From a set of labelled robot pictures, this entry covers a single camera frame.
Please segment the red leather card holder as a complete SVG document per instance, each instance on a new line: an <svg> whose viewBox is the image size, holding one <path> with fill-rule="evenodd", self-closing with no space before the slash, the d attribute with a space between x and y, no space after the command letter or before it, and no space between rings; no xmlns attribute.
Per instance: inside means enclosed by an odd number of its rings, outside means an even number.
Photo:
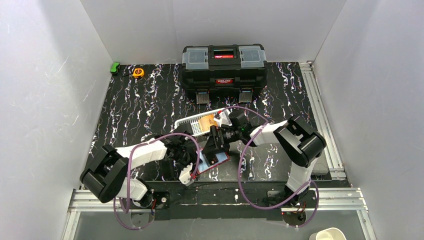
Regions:
<svg viewBox="0 0 424 240"><path fill-rule="evenodd" d="M223 164L230 160L230 156L227 152L219 152L213 157L211 160L209 160L206 155L203 153L203 149L200 150L200 156L199 156L199 164L197 167L197 174L202 174L206 171L209 171L220 164Z"/></svg>

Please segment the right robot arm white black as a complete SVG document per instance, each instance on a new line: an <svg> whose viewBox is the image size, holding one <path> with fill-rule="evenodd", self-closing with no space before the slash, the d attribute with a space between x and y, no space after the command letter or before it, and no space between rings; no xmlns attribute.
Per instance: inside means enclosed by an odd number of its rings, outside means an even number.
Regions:
<svg viewBox="0 0 424 240"><path fill-rule="evenodd" d="M312 170L327 146L324 137L300 116L266 126L253 125L241 110L220 110L214 118L207 142L201 153L210 166L217 164L230 150L230 144L241 141L249 147L279 144L291 160L286 197L294 205L309 190Z"/></svg>

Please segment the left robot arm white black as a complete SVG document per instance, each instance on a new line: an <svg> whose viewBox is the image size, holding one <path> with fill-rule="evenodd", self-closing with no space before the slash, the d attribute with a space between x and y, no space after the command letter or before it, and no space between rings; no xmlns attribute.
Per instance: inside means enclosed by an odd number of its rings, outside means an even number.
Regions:
<svg viewBox="0 0 424 240"><path fill-rule="evenodd" d="M200 145L188 133L158 135L146 142L114 148L104 145L82 171L80 182L101 203L115 198L142 200L149 188L131 177L132 170L151 162L173 160L183 165L179 181L189 186L195 181L200 163Z"/></svg>

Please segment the black VIP card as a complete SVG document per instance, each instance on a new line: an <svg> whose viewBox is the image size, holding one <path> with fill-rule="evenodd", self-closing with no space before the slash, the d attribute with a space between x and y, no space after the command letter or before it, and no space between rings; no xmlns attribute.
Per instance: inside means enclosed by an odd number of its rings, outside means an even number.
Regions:
<svg viewBox="0 0 424 240"><path fill-rule="evenodd" d="M206 161L210 166L213 166L219 162L218 156L216 153L208 153L205 155Z"/></svg>

